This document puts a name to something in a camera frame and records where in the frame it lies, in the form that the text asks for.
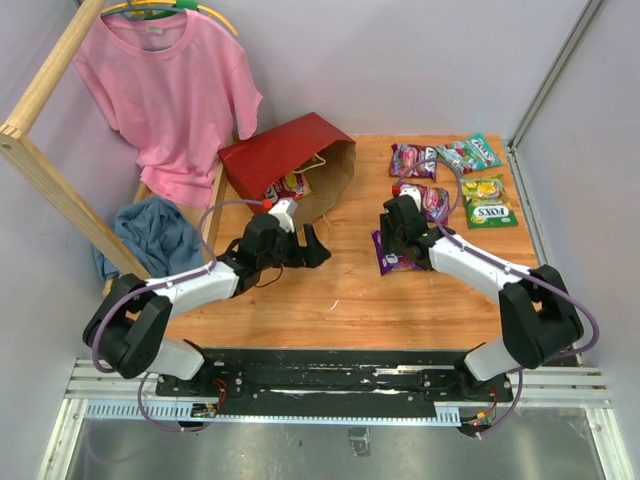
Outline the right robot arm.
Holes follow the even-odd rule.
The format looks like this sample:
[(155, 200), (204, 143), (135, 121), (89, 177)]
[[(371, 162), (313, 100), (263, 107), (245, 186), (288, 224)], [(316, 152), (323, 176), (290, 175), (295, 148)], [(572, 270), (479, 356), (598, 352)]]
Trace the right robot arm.
[(499, 307), (501, 335), (468, 351), (455, 364), (453, 387), (466, 400), (489, 382), (518, 369), (535, 369), (584, 335), (560, 273), (508, 263), (444, 226), (430, 227), (415, 200), (401, 194), (383, 204), (382, 243), (425, 271), (452, 276)]

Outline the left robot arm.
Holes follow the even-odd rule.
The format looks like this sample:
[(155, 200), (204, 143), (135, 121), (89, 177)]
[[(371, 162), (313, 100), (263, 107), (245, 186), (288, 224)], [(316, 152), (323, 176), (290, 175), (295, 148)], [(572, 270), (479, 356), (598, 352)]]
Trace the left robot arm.
[(243, 235), (203, 267), (147, 281), (134, 274), (120, 277), (83, 332), (94, 367), (124, 379), (169, 375), (192, 395), (207, 393), (214, 371), (199, 347), (165, 337), (169, 321), (245, 293), (266, 269), (317, 268), (331, 258), (312, 225), (305, 224), (303, 234), (301, 245), (288, 217), (256, 214)]

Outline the orange candy packet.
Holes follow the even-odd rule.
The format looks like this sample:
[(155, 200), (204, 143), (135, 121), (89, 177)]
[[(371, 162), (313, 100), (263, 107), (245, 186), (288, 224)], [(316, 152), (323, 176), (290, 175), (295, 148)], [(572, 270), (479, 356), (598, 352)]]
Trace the orange candy packet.
[(298, 201), (312, 194), (313, 190), (305, 174), (296, 172), (279, 178), (264, 192), (265, 198), (272, 202), (277, 202), (284, 198)]

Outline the red paper bag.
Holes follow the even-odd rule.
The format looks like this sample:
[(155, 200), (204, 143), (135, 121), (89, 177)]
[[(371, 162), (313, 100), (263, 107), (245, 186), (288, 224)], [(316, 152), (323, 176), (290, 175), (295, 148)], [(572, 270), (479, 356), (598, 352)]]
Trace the red paper bag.
[(325, 215), (354, 176), (356, 142), (316, 113), (241, 140), (219, 151), (236, 193), (261, 200), (287, 174), (300, 172), (311, 193), (297, 201), (294, 223), (313, 223)]

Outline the teal candy packet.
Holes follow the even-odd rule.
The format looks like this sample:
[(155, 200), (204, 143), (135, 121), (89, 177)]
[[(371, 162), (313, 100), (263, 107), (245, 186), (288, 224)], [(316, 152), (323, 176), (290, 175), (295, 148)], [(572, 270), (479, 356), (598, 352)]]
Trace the teal candy packet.
[(482, 133), (439, 145), (436, 150), (460, 174), (470, 174), (503, 164)]

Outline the green candy packet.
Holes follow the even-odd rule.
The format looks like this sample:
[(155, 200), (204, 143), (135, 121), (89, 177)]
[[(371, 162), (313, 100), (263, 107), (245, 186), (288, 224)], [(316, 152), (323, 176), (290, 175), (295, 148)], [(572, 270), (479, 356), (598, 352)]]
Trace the green candy packet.
[(505, 191), (502, 174), (462, 179), (461, 187), (470, 229), (518, 225), (515, 211)]

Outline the purple candy packet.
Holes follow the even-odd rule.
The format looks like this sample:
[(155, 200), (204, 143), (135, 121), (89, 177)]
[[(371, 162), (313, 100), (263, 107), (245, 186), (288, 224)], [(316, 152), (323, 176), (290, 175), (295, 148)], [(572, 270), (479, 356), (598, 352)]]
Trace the purple candy packet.
[(411, 261), (405, 255), (398, 253), (394, 248), (386, 250), (383, 246), (382, 235), (379, 230), (371, 233), (374, 244), (379, 273), (381, 276), (390, 273), (407, 271), (423, 271), (423, 268)]
[(446, 225), (448, 218), (445, 214), (450, 210), (449, 192), (440, 187), (428, 187), (410, 182), (401, 182), (417, 185), (422, 191), (422, 202), (425, 219), (429, 223), (441, 222)]
[(436, 179), (438, 151), (434, 147), (395, 143), (391, 145), (391, 151), (391, 177)]

